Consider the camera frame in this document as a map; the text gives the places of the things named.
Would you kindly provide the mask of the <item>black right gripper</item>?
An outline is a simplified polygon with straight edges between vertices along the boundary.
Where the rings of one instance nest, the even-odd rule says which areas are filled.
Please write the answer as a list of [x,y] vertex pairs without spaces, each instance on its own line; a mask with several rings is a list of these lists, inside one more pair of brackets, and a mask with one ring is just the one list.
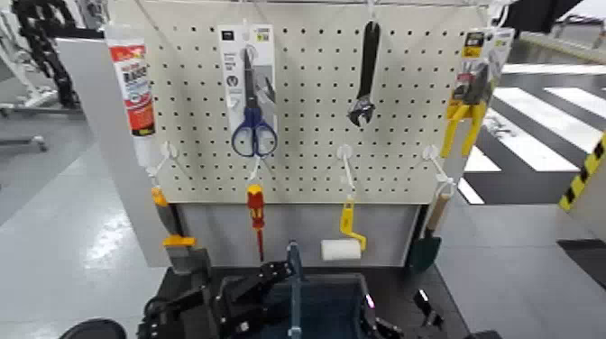
[[405,331],[382,318],[376,316],[375,303],[372,296],[365,293],[360,306],[360,320],[363,331],[368,338],[385,339],[431,339],[443,337],[444,318],[432,306],[427,293],[419,289],[413,301],[423,315],[422,325]]

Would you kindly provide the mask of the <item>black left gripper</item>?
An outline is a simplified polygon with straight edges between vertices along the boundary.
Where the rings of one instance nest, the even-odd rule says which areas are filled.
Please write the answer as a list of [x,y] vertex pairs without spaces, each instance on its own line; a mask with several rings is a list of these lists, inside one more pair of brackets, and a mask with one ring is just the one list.
[[271,261],[260,266],[251,277],[223,278],[211,309],[219,338],[257,334],[264,328],[265,292],[293,275],[287,261]]

